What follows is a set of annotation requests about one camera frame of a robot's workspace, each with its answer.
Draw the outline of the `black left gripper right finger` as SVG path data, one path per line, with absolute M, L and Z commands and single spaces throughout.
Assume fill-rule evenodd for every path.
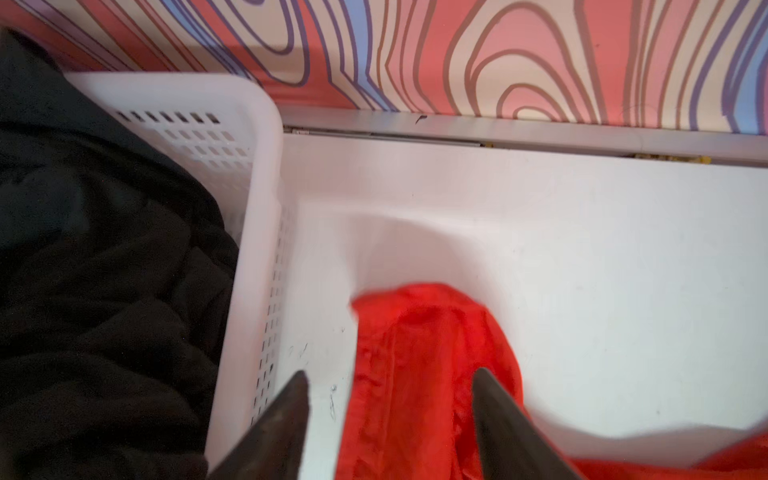
M 472 381 L 476 439 L 486 479 L 577 480 L 580 475 L 526 417 L 492 372 Z

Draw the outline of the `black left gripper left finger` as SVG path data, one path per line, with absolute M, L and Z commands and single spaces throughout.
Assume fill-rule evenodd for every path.
M 309 381 L 295 373 L 210 479 L 296 479 L 310 416 Z

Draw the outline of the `red t-shirt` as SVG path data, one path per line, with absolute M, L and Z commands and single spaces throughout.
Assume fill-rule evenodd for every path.
M 490 370 L 524 410 L 520 368 L 490 311 L 444 284 L 369 293 L 352 306 L 358 318 L 356 358 L 336 477 L 486 479 L 472 411 L 475 372 Z M 567 459 L 557 453 L 579 479 L 767 475 L 762 434 L 689 468 Z

